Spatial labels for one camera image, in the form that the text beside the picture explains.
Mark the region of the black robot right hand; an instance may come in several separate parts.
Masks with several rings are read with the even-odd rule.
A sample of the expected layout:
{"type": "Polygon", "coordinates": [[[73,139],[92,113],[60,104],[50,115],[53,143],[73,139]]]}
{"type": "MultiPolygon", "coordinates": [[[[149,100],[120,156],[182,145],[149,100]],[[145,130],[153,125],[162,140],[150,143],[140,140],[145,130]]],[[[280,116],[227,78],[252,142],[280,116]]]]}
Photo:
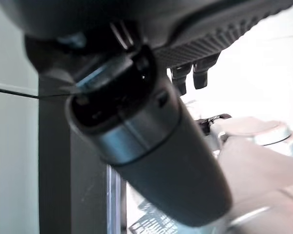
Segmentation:
{"type": "Polygon", "coordinates": [[[167,77],[230,47],[293,0],[0,0],[26,55],[68,98],[70,127],[159,210],[190,227],[232,206],[167,77]]]}

